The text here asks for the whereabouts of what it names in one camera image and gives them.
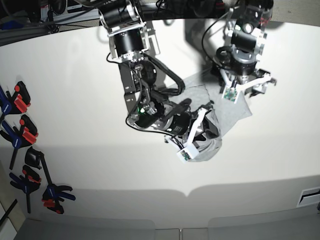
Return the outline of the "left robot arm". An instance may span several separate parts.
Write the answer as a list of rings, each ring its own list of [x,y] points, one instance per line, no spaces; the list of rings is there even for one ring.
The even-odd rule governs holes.
[[[245,0],[224,14],[224,46],[211,58],[211,72],[222,87],[222,98],[233,103],[240,94],[264,94],[277,81],[257,64],[266,44],[266,26],[273,15],[274,1]]]

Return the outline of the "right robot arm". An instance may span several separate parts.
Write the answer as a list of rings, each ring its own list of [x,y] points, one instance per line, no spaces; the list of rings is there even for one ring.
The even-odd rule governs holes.
[[[150,37],[145,10],[138,0],[82,0],[95,8],[109,39],[107,61],[116,64],[127,107],[125,123],[133,130],[160,134],[179,150],[219,137],[208,115],[212,105],[191,110],[191,99],[176,103],[184,81],[161,61],[148,54]]]

